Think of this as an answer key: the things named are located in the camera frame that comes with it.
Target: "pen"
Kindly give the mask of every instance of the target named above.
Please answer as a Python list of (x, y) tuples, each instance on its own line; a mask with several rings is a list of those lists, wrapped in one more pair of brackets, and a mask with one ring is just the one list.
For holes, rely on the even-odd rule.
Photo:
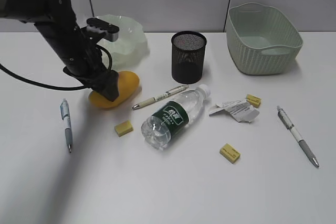
[(64, 122), (65, 140), (66, 140), (69, 152), (71, 153), (72, 152), (72, 129), (71, 129), (69, 104), (67, 100), (63, 99), (60, 109), (61, 109), (62, 120)]
[(316, 167), (319, 168), (319, 162), (317, 162), (317, 159), (314, 155), (314, 153), (309, 148), (308, 144), (305, 142), (305, 140), (302, 138), (301, 134), (298, 132), (298, 130), (295, 128), (294, 124), (289, 119), (288, 115), (285, 113), (285, 111), (280, 108), (280, 106), (277, 106), (278, 110), (278, 116), (280, 120), (283, 122), (285, 127), (290, 130), (292, 135), (294, 136), (295, 140), (300, 145), (301, 149), (309, 159), (309, 161)]
[(156, 103), (158, 101), (161, 101), (162, 99), (165, 99), (167, 97), (170, 97), (171, 95), (174, 95), (174, 94), (177, 94), (177, 93), (180, 93), (184, 90), (186, 90), (187, 88), (189, 88), (189, 85), (182, 85), (182, 86), (178, 86), (174, 89), (171, 89), (171, 90), (168, 90), (167, 92), (165, 92), (164, 94), (162, 95), (159, 95), (158, 97), (152, 97), (152, 98), (149, 98), (143, 102), (139, 102), (138, 104), (134, 105), (132, 107), (133, 110), (137, 110), (137, 109), (140, 109), (140, 108), (143, 108), (143, 107), (146, 107), (150, 104), (153, 104), (153, 103)]

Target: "black mesh pen holder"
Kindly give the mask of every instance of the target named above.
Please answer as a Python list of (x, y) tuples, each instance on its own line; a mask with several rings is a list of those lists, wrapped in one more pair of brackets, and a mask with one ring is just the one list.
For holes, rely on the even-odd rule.
[(195, 31), (181, 31), (172, 37), (172, 77), (182, 84), (202, 78), (206, 38)]

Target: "bottle cap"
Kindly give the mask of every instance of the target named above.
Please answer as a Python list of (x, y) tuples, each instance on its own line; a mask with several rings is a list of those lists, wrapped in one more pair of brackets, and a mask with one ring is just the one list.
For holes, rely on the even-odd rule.
[(211, 94), (210, 88), (207, 85), (205, 85), (205, 84), (199, 85), (196, 88), (196, 90), (200, 91), (204, 95), (204, 99), (207, 99), (210, 96), (210, 94)]

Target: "robotic arm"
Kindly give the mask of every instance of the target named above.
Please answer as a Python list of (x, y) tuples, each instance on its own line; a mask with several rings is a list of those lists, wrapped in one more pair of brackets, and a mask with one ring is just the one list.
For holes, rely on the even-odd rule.
[(101, 50), (107, 51), (96, 45), (102, 38), (115, 41), (117, 26), (91, 18), (87, 20), (88, 27), (80, 29), (70, 0), (0, 0), (0, 18), (34, 23), (65, 64), (64, 73), (79, 80), (83, 88), (92, 88), (110, 101), (119, 96), (118, 73), (111, 70), (111, 57), (106, 68)]

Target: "yellow object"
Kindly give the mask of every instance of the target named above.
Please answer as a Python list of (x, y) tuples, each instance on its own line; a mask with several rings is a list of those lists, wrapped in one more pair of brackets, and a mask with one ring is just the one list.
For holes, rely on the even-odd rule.
[(115, 126), (114, 129), (117, 132), (118, 136), (121, 137), (121, 136), (124, 136), (125, 134), (133, 131), (133, 126), (130, 123), (130, 121), (127, 120), (126, 122), (123, 122), (123, 123)]
[(260, 103), (261, 103), (260, 98), (254, 97), (253, 95), (248, 94), (246, 99), (253, 107), (258, 108), (260, 106)]
[(240, 157), (240, 153), (237, 152), (231, 145), (224, 145), (219, 153), (221, 153), (227, 160), (229, 160), (232, 164), (236, 162)]
[(99, 93), (92, 91), (89, 95), (89, 101), (94, 106), (102, 109), (117, 107), (137, 90), (139, 82), (139, 77), (135, 73), (130, 71), (121, 71), (119, 72), (118, 78), (119, 96), (117, 99), (111, 102)]

